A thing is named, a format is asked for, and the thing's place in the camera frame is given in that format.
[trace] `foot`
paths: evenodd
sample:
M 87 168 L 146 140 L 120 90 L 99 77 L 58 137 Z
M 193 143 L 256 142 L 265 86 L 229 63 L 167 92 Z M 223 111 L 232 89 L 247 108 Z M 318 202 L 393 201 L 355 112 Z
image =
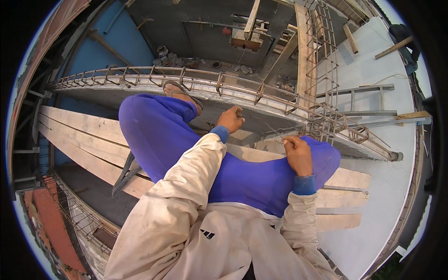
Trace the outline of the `foot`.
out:
M 202 113 L 201 107 L 199 105 L 197 105 L 196 102 L 193 99 L 191 99 L 191 97 L 189 97 L 188 95 L 183 94 L 183 93 L 177 93 L 177 92 L 182 92 L 182 90 L 178 86 L 174 86 L 172 84 L 167 84 L 164 88 L 165 95 L 170 96 L 170 91 L 172 92 L 172 96 L 174 98 L 184 100 L 184 101 L 193 102 L 193 104 L 196 106 L 196 110 L 198 111 L 197 116 L 201 115 L 201 113 Z

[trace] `blue cuff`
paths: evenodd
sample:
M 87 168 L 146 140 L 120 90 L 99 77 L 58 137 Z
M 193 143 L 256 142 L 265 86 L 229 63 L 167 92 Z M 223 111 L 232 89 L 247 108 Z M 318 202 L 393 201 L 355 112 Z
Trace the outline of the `blue cuff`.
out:
M 219 126 L 213 128 L 212 130 L 210 130 L 210 133 L 217 134 L 221 138 L 221 142 L 223 144 L 225 144 L 225 142 L 227 141 L 227 138 L 230 134 L 227 127 L 225 127 L 223 125 L 219 125 Z
M 297 195 L 312 195 L 316 193 L 314 186 L 314 174 L 300 177 L 295 176 L 293 193 Z

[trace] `adidas logo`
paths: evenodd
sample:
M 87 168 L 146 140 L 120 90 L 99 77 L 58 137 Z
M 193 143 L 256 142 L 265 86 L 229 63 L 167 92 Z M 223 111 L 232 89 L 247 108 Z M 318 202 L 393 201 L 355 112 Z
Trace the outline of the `adidas logo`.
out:
M 202 233 L 205 235 L 205 237 L 207 237 L 207 239 L 211 239 L 212 237 L 215 236 L 214 233 L 210 233 L 208 231 L 204 231 L 203 229 L 201 229 Z

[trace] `left hand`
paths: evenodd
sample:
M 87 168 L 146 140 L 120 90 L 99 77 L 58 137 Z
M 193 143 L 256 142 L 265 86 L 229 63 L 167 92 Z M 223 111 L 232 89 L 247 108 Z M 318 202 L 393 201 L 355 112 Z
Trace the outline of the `left hand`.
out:
M 232 108 L 221 114 L 216 126 L 223 125 L 227 127 L 230 134 L 234 133 L 235 131 L 240 129 L 242 124 L 245 122 L 241 111 L 243 111 L 243 108 L 233 106 Z

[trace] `white jacket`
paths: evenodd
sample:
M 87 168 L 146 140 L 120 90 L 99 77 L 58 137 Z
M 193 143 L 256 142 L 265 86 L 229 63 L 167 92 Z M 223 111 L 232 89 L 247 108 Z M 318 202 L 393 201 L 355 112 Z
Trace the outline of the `white jacket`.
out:
M 105 279 L 241 280 L 251 262 L 258 280 L 339 279 L 317 250 L 316 194 L 290 193 L 283 219 L 242 203 L 207 205 L 226 150 L 205 135 L 141 197 Z

